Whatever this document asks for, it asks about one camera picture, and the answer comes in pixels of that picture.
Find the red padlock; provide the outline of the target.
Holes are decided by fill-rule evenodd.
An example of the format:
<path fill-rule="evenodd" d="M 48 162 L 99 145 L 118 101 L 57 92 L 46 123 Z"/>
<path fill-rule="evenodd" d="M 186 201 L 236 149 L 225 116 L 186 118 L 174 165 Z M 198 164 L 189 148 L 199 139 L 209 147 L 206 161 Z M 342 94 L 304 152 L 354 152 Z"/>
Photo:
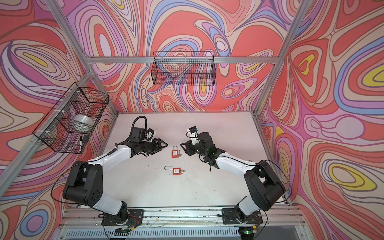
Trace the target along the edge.
<path fill-rule="evenodd" d="M 181 152 L 178 149 L 177 146 L 173 146 L 172 148 L 172 158 L 180 158 L 181 157 Z"/>
<path fill-rule="evenodd" d="M 185 173 L 185 170 L 183 170 L 182 168 L 174 167 L 174 166 L 165 166 L 164 170 L 172 171 L 173 172 L 173 176 L 180 176 L 180 175 Z"/>

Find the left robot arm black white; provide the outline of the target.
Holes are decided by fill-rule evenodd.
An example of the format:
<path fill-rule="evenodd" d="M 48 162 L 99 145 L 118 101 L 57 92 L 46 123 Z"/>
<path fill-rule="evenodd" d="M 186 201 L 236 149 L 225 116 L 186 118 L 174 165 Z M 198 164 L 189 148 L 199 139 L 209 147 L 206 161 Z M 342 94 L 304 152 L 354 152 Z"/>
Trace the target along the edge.
<path fill-rule="evenodd" d="M 77 161 L 71 167 L 63 198 L 103 213 L 115 225 L 126 225 L 130 218 L 127 204 L 104 192 L 104 174 L 118 164 L 136 156 L 152 156 L 168 144 L 154 138 L 152 129 L 131 130 L 129 137 L 108 153 L 87 162 Z"/>

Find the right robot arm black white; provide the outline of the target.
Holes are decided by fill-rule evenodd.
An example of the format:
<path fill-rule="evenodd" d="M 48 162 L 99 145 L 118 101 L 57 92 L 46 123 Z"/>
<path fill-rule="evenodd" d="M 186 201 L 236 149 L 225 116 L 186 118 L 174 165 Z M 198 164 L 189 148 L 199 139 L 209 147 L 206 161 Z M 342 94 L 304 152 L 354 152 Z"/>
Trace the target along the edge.
<path fill-rule="evenodd" d="M 208 164 L 210 168 L 214 167 L 244 178 L 249 194 L 233 208 L 234 216 L 230 217 L 230 220 L 241 224 L 248 223 L 253 213 L 269 211 L 286 192 L 284 184 L 267 161 L 253 163 L 234 157 L 217 148 L 208 132 L 199 134 L 197 129 L 191 128 L 186 136 L 189 140 L 181 143 L 185 154 L 198 155 L 200 161 Z"/>

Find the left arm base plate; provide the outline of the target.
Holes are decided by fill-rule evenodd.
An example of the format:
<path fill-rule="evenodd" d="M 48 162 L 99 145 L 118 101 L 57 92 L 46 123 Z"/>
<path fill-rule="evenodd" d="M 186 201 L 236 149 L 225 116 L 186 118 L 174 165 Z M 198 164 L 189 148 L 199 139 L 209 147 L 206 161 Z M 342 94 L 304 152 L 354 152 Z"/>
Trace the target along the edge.
<path fill-rule="evenodd" d="M 128 209 L 125 213 L 110 215 L 103 213 L 102 226 L 128 226 L 137 227 L 143 222 L 144 210 L 143 209 Z"/>

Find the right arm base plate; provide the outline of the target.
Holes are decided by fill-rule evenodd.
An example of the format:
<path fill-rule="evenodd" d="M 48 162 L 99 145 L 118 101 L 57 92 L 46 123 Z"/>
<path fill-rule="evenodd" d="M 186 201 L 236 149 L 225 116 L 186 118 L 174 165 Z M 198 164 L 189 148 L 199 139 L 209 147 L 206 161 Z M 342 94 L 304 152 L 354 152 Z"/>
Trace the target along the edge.
<path fill-rule="evenodd" d="M 260 211 L 256 211 L 247 216 L 236 208 L 223 208 L 222 212 L 218 214 L 218 217 L 222 218 L 223 224 L 225 225 L 252 224 L 259 226 L 264 222 Z"/>

